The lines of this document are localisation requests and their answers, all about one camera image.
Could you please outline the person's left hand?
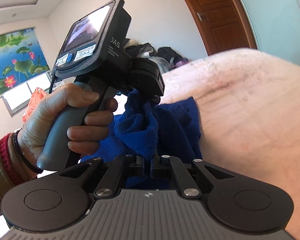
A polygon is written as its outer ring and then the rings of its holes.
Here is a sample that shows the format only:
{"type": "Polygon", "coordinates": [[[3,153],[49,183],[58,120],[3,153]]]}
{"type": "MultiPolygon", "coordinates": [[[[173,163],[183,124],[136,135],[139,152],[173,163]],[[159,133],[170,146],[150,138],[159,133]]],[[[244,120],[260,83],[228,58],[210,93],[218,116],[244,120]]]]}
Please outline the person's left hand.
{"type": "Polygon", "coordinates": [[[64,168],[70,152],[92,155],[109,134],[117,110],[114,98],[88,113],[99,94],[86,83],[68,83],[45,96],[18,132],[23,159],[46,170],[64,168]]]}

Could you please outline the person's left forearm sleeve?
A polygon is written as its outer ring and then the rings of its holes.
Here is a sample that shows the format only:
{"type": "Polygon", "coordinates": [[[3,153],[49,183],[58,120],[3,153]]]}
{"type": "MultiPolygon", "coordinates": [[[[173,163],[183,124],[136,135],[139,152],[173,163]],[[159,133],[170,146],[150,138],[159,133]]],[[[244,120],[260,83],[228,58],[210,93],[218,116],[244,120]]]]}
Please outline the person's left forearm sleeve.
{"type": "Polygon", "coordinates": [[[15,133],[0,139],[0,215],[1,201],[13,187],[37,177],[22,160],[14,145],[15,133]]]}

